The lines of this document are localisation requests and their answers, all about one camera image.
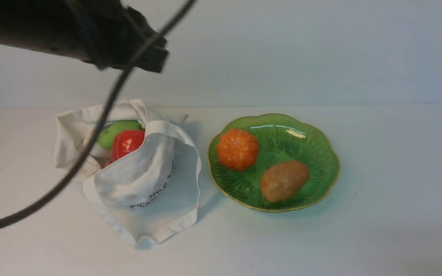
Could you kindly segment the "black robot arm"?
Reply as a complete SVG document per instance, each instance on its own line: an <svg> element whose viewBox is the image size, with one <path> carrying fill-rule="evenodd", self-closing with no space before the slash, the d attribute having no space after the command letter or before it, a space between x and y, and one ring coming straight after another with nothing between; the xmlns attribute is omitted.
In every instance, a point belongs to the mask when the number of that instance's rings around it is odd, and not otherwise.
<svg viewBox="0 0 442 276"><path fill-rule="evenodd" d="M0 0L0 45L123 70L156 32L119 0Z"/></svg>

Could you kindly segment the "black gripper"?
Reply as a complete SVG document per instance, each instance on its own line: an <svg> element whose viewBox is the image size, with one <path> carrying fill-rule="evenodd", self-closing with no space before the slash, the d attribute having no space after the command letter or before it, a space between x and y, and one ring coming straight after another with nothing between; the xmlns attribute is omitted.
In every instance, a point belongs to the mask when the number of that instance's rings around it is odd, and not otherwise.
<svg viewBox="0 0 442 276"><path fill-rule="evenodd" d="M146 18L119 0L88 0L92 46L88 63L125 70L137 49L156 34Z"/></svg>

